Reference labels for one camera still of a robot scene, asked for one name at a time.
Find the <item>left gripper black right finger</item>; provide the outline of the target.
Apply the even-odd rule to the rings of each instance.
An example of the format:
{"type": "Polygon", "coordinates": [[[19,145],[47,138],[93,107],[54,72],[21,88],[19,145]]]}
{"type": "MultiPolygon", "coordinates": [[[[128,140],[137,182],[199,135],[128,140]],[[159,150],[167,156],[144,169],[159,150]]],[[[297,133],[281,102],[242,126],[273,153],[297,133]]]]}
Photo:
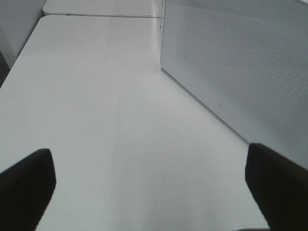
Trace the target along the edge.
{"type": "Polygon", "coordinates": [[[252,143],[245,181],[270,230],[308,229],[307,169],[261,143],[252,143]]]}

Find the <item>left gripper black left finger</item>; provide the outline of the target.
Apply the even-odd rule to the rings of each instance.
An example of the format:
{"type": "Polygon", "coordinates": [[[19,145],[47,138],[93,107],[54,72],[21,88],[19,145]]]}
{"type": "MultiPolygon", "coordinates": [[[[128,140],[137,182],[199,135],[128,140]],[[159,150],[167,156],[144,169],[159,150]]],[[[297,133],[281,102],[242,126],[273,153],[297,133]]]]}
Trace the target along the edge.
{"type": "Polygon", "coordinates": [[[56,187],[50,149],[39,149],[0,174],[0,229],[34,231],[56,187]]]}

